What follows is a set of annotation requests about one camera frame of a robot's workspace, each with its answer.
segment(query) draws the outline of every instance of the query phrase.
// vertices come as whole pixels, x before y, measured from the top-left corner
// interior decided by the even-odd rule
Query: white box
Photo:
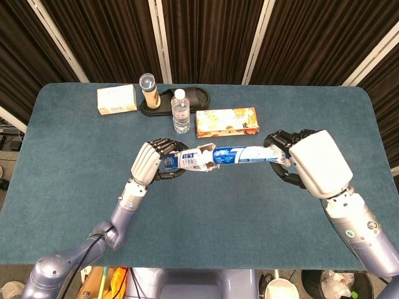
[[[136,111],[133,84],[97,89],[97,108],[101,115]]]

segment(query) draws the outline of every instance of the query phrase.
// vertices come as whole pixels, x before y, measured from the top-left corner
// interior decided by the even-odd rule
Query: orange box
[[[196,112],[197,137],[256,134],[256,111],[251,108],[200,110]]]

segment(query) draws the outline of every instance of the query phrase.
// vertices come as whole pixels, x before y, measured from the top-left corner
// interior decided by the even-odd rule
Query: blue tabletop
[[[170,116],[101,116],[97,89],[57,83],[37,97],[0,214],[0,263],[34,263],[83,241],[108,220],[145,141],[190,147],[262,145],[276,130],[326,129],[352,168],[352,185],[399,245],[399,200],[372,104],[357,87],[198,85],[211,109],[255,107],[256,135],[198,139]],[[177,85],[158,85],[159,91]],[[143,95],[138,86],[138,103]],[[268,164],[225,165],[148,188],[125,245],[101,265],[185,268],[361,269],[324,216],[319,200],[282,182]]]

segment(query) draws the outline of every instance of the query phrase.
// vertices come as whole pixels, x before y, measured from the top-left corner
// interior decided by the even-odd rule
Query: water bottle
[[[173,126],[179,134],[187,133],[190,129],[190,102],[183,89],[176,89],[171,101]]]

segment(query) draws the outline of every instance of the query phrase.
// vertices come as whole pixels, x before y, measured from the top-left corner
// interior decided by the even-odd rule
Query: black slipper
[[[157,109],[150,109],[145,100],[140,104],[140,111],[147,116],[163,116],[172,115],[172,107],[170,101],[175,94],[177,88],[171,88],[160,93],[161,105]],[[190,101],[190,113],[197,110],[204,110],[209,107],[211,96],[209,93],[199,87],[183,88],[186,92],[186,97]]]

